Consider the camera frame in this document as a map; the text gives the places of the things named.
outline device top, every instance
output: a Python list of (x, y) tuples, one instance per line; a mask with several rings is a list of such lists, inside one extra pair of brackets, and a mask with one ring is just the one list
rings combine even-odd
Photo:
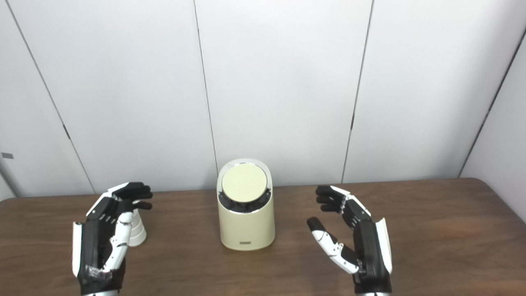
[(222, 180), (223, 192), (233, 201), (250, 202), (267, 189), (267, 176), (255, 164), (240, 163), (229, 168)]

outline smart speaker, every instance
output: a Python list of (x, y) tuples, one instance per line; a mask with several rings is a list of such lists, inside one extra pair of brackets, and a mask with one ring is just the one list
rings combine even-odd
[(276, 233), (272, 178), (255, 159), (225, 164), (217, 179), (221, 242), (230, 249), (250, 251), (272, 243)]

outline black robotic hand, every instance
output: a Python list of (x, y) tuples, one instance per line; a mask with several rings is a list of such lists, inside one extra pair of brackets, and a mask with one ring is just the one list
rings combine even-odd
[(312, 235), (326, 254), (342, 269), (353, 274), (357, 295), (380, 296), (391, 293), (391, 246), (385, 219), (373, 223), (371, 213), (350, 192), (335, 186), (318, 186), (316, 201), (324, 212), (336, 212), (353, 230), (356, 251), (338, 243), (320, 220), (307, 220)]
[(132, 232), (134, 209), (150, 210), (150, 186), (128, 182), (108, 189), (86, 213), (84, 224), (73, 223), (73, 274), (81, 295), (113, 296), (122, 288), (124, 256)]

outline white cup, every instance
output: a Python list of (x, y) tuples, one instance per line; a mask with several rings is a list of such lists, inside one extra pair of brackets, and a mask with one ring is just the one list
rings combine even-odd
[(128, 246), (138, 246), (146, 239), (146, 229), (144, 228), (143, 221), (141, 220), (137, 209), (133, 211), (131, 227), (130, 243)]

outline white wall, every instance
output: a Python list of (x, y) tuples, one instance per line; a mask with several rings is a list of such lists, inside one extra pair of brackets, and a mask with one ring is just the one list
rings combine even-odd
[(0, 152), (14, 157), (0, 157), (0, 166), (19, 196), (93, 193), (4, 1), (0, 1)]
[(192, 0), (12, 6), (97, 192), (215, 185)]
[(0, 4), (22, 196), (213, 188), (238, 157), (276, 185), (456, 177), (526, 27), (520, 0), (10, 3), (79, 155)]
[(341, 181), (371, 1), (196, 1), (217, 163)]
[(526, 46), (519, 48), (461, 177), (486, 182), (526, 221)]
[(526, 2), (376, 0), (344, 182), (457, 177)]

